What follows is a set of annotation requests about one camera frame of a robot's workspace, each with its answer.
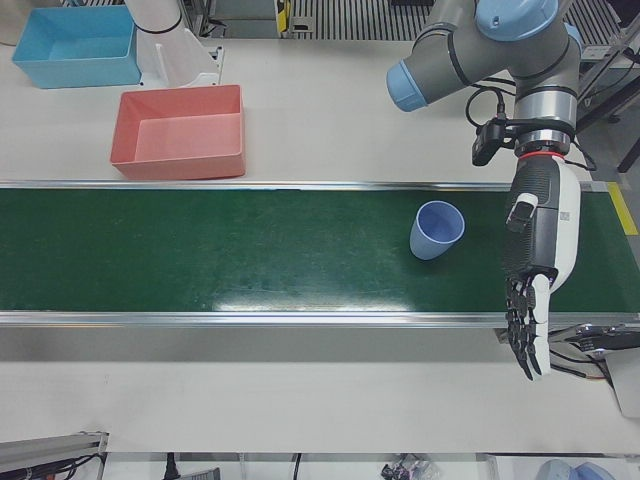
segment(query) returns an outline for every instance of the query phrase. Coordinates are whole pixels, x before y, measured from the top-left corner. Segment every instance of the red plastic bin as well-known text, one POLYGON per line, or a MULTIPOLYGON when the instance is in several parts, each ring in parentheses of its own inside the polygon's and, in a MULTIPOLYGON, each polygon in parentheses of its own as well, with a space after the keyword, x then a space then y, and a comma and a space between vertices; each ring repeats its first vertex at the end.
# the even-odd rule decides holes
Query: red plastic bin
POLYGON ((123 93, 111 164, 132 180, 244 175, 240 86, 123 93))

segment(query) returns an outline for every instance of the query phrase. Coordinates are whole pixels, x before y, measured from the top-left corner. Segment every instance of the metal bracket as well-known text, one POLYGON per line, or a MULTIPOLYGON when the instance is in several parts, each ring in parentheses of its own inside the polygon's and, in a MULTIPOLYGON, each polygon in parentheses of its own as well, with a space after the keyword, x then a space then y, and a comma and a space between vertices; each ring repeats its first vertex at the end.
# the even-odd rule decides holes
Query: metal bracket
MULTIPOLYGON (((106 452, 108 433, 82 432, 64 437, 0 443, 0 473, 106 452)), ((98 471, 102 478, 103 465, 98 471)))

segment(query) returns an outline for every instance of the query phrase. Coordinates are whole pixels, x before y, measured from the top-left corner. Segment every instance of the plastic cup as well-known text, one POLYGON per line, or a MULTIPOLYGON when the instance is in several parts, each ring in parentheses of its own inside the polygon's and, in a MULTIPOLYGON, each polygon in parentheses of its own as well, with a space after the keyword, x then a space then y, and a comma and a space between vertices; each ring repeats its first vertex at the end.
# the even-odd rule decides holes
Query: plastic cup
POLYGON ((464 217, 456 207, 434 200, 420 207, 411 228, 411 252, 432 260, 446 252, 464 234, 464 217))

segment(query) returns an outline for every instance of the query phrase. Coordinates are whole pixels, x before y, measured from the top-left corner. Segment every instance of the gray machine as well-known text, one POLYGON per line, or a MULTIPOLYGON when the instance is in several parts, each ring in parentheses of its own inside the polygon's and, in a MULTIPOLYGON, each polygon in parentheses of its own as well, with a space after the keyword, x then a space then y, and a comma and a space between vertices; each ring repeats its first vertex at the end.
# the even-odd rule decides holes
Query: gray machine
POLYGON ((387 75, 404 111, 469 85, 498 97, 496 116, 477 125, 472 159, 486 165, 500 148, 518 158, 505 211, 506 318, 532 380, 550 371, 549 298, 573 270, 580 220, 579 182, 564 163, 576 125, 580 35, 559 10, 558 0, 437 2, 411 55, 387 75), (502 70, 515 80, 512 118, 500 88, 477 84, 502 70))

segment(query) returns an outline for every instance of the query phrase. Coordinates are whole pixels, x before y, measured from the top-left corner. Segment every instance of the white tabletop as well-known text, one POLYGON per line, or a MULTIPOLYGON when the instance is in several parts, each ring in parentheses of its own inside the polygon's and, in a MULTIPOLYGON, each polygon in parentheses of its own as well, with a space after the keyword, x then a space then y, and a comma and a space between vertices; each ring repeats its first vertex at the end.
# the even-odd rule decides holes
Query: white tabletop
MULTIPOLYGON (((385 73, 409 44, 225 48, 247 180, 511 181, 511 152, 471 165, 469 91, 393 106, 385 73)), ((130 88, 39 90, 11 54, 0 48, 0 178, 119 179, 108 158, 130 88)), ((0 386, 0 441, 106 430, 111 451, 640 452, 640 422, 606 384, 530 383, 486 330, 5 329, 0 386)))
MULTIPOLYGON (((508 182, 513 152, 471 164, 471 89, 404 113, 386 71, 404 42, 225 40, 222 82, 241 85, 250 181, 508 182)), ((109 164, 120 94, 139 88, 40 90, 0 47, 0 178, 121 179, 109 164)), ((482 95, 472 113, 495 114, 482 95)), ((579 152, 573 159, 582 160, 579 152)), ((578 170, 579 178, 589 179, 578 170)))

